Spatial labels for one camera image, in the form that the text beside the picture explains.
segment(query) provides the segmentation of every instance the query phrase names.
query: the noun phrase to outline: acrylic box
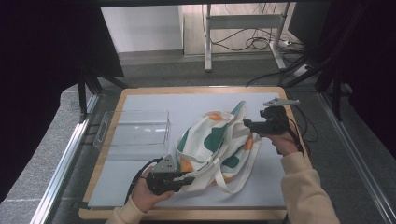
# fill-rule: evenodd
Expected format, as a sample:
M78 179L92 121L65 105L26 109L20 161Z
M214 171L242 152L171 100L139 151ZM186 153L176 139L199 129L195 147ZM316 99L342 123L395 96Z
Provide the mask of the acrylic box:
M168 154L166 110L106 112L94 145L108 150L108 160L144 161Z

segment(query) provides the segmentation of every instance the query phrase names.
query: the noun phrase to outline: human hand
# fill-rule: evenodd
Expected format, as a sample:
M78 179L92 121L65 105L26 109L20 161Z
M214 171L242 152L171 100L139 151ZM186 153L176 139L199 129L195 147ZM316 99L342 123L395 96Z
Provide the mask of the human hand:
M293 123L289 122L289 126L291 130L298 136L297 130ZM299 152L296 144L294 143L294 139L288 132L284 132L282 134L260 134L261 137L267 137L272 142L276 149L282 154L284 157L295 152Z
M146 177L149 172L152 170L152 166L150 166L142 175L141 178L137 180L136 185L134 186L134 191L132 192L131 199L136 204L137 208L140 211L147 213L154 204L169 199L174 192L167 191L162 195L155 195L149 190L148 184L146 182Z

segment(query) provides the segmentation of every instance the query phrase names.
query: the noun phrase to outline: beige sleeve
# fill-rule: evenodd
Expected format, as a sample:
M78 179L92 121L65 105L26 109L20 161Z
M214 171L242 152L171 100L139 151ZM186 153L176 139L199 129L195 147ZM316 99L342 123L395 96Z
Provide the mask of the beige sleeve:
M123 207L117 207L113 211L113 216L106 222L106 224L137 224L145 215L129 197L128 203Z
M281 162L285 170L281 186L290 223L340 223L320 186L318 172L306 165L303 154L289 154Z

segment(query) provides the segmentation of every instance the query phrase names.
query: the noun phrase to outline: white wall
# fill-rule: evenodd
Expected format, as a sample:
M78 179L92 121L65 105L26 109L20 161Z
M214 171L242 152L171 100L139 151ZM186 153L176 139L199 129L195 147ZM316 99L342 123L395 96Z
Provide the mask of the white wall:
M118 53L183 49L180 6L104 7L102 13Z

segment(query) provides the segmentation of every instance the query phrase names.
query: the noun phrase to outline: fabric bag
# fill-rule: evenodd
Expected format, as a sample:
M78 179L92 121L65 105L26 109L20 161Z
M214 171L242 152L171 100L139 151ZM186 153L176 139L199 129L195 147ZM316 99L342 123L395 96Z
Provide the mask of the fabric bag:
M177 140L177 168L194 176L184 191L205 189L217 184L227 193L236 193L244 187L253 168L261 138L251 133L243 123L246 102L241 101L231 113L211 111L202 115ZM233 189L226 183L241 172Z

